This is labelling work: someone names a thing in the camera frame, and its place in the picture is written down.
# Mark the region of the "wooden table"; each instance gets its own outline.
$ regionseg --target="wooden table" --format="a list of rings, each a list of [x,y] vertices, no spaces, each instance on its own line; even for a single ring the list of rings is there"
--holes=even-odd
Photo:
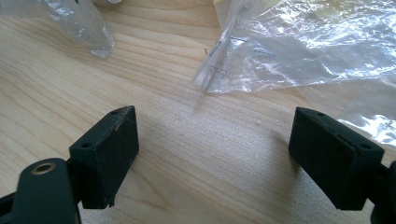
[[[105,60],[49,21],[0,19],[0,196],[23,168],[67,159],[103,115],[135,105],[140,152],[116,205],[81,210],[84,223],[369,223],[370,202],[337,211],[290,158],[294,108],[313,107],[297,90],[191,85],[220,35],[211,0],[125,0],[101,12],[117,44]]]

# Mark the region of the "screw hole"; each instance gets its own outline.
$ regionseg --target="screw hole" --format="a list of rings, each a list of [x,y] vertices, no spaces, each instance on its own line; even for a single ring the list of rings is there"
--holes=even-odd
[[[84,143],[84,144],[82,144],[82,147],[91,147],[92,146],[92,143]]]
[[[35,167],[35,169],[33,169],[32,174],[33,175],[43,175],[53,169],[55,169],[55,163],[47,162],[47,163],[37,165],[37,167]]]
[[[370,147],[369,145],[367,145],[367,144],[361,144],[361,147],[367,148],[367,149],[370,149],[370,148],[371,148],[371,147]]]

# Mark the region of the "crumpled plastic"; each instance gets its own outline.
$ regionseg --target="crumpled plastic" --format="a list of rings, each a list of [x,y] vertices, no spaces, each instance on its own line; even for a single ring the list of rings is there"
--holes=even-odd
[[[298,90],[320,111],[382,147],[396,150],[396,77]]]
[[[223,33],[193,78],[203,91],[261,91],[395,73],[392,0],[215,3],[218,13],[228,14],[219,15]]]
[[[93,0],[100,5],[120,1]],[[113,35],[90,0],[0,0],[0,15],[54,21],[71,39],[101,58],[115,46]]]

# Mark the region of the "textured black surface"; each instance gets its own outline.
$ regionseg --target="textured black surface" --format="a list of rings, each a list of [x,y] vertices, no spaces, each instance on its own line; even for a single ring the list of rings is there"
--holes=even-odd
[[[361,210],[384,149],[337,120],[297,107],[289,151],[336,208]]]
[[[114,204],[138,150],[133,106],[108,113],[70,147],[71,163],[82,174],[84,208]]]

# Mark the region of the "black plastic part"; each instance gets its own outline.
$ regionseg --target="black plastic part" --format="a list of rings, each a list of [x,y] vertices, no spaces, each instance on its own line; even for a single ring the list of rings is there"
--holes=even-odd
[[[11,219],[12,204],[15,193],[0,198],[0,224],[8,224]]]
[[[384,149],[337,120],[297,107],[289,151],[336,208],[361,210]]]
[[[373,224],[396,223],[396,161],[375,176],[369,198],[375,204],[371,215]]]
[[[133,106],[108,113],[70,147],[73,169],[81,173],[84,208],[104,209],[114,199],[139,150]]]
[[[66,163],[61,159],[38,161],[25,168],[10,223],[80,223],[68,176]]]

